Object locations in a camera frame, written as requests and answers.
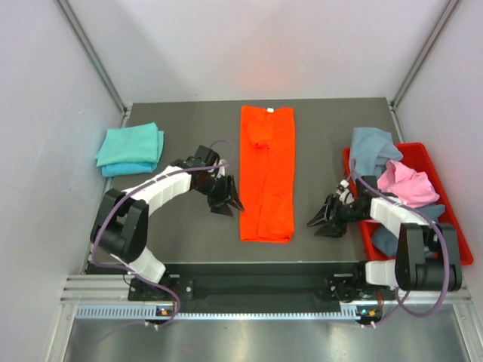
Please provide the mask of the orange t shirt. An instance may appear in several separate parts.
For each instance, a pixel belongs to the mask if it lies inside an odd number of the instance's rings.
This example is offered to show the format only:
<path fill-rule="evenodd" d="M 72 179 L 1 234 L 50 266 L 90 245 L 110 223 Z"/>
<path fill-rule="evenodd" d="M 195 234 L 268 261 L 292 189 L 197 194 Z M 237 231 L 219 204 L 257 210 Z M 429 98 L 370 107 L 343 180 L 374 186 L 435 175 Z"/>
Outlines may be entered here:
<path fill-rule="evenodd" d="M 240 114 L 239 215 L 242 241 L 288 244 L 294 234 L 294 110 L 243 106 Z"/>

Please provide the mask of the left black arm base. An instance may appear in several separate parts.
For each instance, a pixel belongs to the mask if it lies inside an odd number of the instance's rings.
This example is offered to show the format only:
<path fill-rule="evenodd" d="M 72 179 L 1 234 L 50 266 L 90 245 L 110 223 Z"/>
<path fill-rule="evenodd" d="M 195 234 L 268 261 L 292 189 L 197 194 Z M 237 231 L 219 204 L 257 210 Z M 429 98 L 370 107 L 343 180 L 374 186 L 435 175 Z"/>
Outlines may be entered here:
<path fill-rule="evenodd" d="M 174 301 L 168 292 L 160 290 L 151 284 L 146 284 L 132 275 L 123 275 L 123 281 L 128 285 L 128 300 L 132 302 Z M 194 283 L 192 278 L 181 278 L 180 275 L 163 276 L 161 285 L 176 293 L 181 302 L 193 299 Z"/>

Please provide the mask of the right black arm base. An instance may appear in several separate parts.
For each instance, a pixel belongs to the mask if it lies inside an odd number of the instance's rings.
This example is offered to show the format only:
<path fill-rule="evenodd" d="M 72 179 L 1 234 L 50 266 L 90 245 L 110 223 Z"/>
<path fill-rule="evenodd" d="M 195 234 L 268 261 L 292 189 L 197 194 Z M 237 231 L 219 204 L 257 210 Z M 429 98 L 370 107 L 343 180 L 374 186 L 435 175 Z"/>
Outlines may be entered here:
<path fill-rule="evenodd" d="M 350 274 L 329 275 L 327 284 L 328 295 L 337 302 L 377 301 L 389 293 L 387 286 L 367 284 L 365 277 Z"/>

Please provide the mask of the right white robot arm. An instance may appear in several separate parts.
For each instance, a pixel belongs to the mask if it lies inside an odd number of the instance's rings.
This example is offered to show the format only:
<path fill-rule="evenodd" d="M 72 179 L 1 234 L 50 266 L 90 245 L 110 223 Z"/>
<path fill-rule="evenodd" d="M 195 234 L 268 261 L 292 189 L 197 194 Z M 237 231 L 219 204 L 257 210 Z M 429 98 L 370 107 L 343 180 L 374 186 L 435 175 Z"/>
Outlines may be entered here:
<path fill-rule="evenodd" d="M 316 228 L 317 236 L 340 238 L 351 222 L 373 220 L 395 237 L 393 259 L 366 262 L 364 271 L 352 279 L 354 293 L 367 299 L 380 287 L 404 291 L 459 290 L 463 276 L 456 229 L 437 223 L 366 182 L 357 184 L 355 197 L 349 183 L 342 180 L 307 223 Z"/>

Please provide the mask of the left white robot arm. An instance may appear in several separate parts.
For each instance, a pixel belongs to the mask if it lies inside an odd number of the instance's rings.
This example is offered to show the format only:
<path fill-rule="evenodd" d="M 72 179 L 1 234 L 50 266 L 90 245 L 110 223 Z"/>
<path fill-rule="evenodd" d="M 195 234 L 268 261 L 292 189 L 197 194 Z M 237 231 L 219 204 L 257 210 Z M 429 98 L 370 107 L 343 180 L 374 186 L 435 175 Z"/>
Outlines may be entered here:
<path fill-rule="evenodd" d="M 108 190 L 91 229 L 92 261 L 101 249 L 118 260 L 119 267 L 145 280 L 145 290 L 155 299 L 171 290 L 166 266 L 147 247 L 149 218 L 174 198 L 192 190 L 207 197 L 212 213 L 233 216 L 243 212 L 228 165 L 212 148 L 199 146 L 193 156 L 172 162 L 161 173 L 136 187 Z"/>

